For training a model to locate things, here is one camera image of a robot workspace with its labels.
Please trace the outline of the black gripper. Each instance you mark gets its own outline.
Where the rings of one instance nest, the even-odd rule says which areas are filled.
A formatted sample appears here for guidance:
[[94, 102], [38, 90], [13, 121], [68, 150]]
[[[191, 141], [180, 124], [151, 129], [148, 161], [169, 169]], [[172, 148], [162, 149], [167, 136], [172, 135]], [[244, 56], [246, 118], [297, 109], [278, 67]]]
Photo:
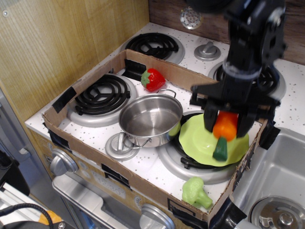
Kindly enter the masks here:
[[191, 87], [190, 104], [200, 106], [204, 110], [204, 126], [207, 131], [213, 131], [219, 110], [239, 113], [237, 138], [244, 137], [248, 133], [257, 114], [274, 113], [280, 101], [253, 89], [254, 80], [240, 80], [224, 74], [222, 80], [214, 84]]

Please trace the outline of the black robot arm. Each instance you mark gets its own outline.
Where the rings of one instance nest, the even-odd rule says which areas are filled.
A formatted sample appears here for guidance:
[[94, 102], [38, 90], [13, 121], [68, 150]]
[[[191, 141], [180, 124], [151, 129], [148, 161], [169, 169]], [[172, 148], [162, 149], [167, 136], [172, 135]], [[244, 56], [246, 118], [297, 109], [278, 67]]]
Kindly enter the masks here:
[[282, 58], [285, 2], [283, 0], [190, 0], [196, 12], [222, 13], [228, 20], [230, 47], [222, 65], [223, 77], [214, 84], [193, 85], [191, 104], [204, 110], [204, 125], [212, 131], [220, 111], [238, 115], [237, 136], [244, 136], [259, 119], [272, 122], [279, 99], [259, 86], [269, 70], [274, 84], [279, 75], [274, 61]]

